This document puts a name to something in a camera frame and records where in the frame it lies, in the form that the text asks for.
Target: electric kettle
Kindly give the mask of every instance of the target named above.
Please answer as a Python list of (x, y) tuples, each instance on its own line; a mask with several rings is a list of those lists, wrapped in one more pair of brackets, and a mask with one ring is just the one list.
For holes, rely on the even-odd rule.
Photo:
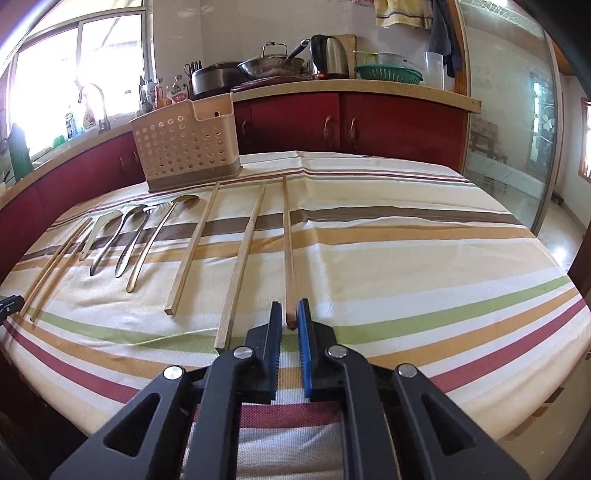
[(317, 79), (348, 79), (347, 52), (338, 38), (314, 35), (310, 39), (312, 75)]

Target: glass door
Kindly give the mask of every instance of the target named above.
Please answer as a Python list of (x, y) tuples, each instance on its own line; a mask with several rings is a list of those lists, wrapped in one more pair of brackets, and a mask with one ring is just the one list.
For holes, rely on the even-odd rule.
[(542, 28), (510, 0), (460, 0), (472, 115), (464, 175), (536, 233), (553, 185), (557, 141), (554, 59)]

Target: scissors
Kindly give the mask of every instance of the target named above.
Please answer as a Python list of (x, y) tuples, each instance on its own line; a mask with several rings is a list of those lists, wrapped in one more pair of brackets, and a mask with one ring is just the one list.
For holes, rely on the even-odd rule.
[(189, 79), (191, 78), (191, 75), (199, 69), (201, 69), (201, 61), (192, 61), (191, 63), (185, 64), (185, 73), (188, 75)]

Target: faucet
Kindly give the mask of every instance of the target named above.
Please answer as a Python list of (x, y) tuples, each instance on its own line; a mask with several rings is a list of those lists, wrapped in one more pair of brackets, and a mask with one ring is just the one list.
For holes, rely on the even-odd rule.
[(103, 93), (103, 90), (101, 90), (101, 88), (95, 84), (95, 83), (87, 83), (86, 85), (83, 85), (82, 87), (80, 87), (80, 92), (78, 93), (78, 103), (82, 103), (82, 90), (84, 90), (85, 87), (88, 87), (89, 85), (92, 85), (93, 87), (95, 87), (100, 94), (100, 99), (103, 102), (103, 114), (105, 115), (105, 117), (102, 120), (99, 120), (99, 134), (103, 133), (103, 132), (108, 132), (109, 130), (111, 130), (111, 123), (109, 122), (109, 119), (107, 118), (107, 107), (105, 106), (105, 94)]

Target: window frame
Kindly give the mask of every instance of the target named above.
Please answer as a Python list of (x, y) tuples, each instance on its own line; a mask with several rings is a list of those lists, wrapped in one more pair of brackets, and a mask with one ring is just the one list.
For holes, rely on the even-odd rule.
[(582, 124), (581, 127), (583, 129), (581, 135), (581, 159), (579, 161), (579, 176), (583, 177), (589, 183), (591, 183), (591, 177), (588, 177), (584, 173), (584, 166), (585, 166), (585, 157), (587, 155), (587, 133), (591, 131), (589, 128), (589, 116), (587, 115), (587, 107), (591, 106), (591, 100), (588, 100), (585, 97), (581, 97), (581, 114), (582, 114)]
[(7, 129), (8, 125), (10, 125), (10, 109), (11, 109), (11, 90), (14, 88), (14, 80), (17, 73), (17, 64), (18, 64), (18, 55), (23, 50), (26, 50), (28, 47), (32, 47), (34, 44), (39, 43), (40, 41), (46, 40), (54, 35), (60, 34), (62, 32), (73, 30), (75, 28), (78, 29), (78, 37), (76, 41), (76, 84), (78, 88), (82, 87), (80, 82), (78, 81), (78, 72), (80, 68), (80, 59), (82, 57), (82, 27), (85, 23), (90, 23), (96, 20), (104, 20), (105, 18), (113, 18), (113, 17), (124, 17), (127, 15), (138, 15), (141, 16), (141, 48), (142, 48), (142, 60), (144, 64), (144, 77), (146, 75), (150, 76), (152, 72), (154, 72), (154, 66), (152, 65), (152, 55), (150, 55), (150, 25), (148, 25), (148, 19), (151, 18), (151, 2), (149, 0), (144, 0), (141, 7), (126, 7), (126, 8), (116, 8), (111, 10), (103, 10), (101, 12), (96, 12), (93, 14), (83, 15), (81, 17), (72, 18), (71, 20), (67, 20), (56, 24), (52, 27), (46, 28), (41, 30), (34, 35), (31, 35), (28, 39), (26, 39), (21, 47), (18, 49), (18, 52), (15, 54), (14, 58), (10, 62), (8, 66), (8, 84), (7, 84), (7, 102), (6, 102), (6, 123)]

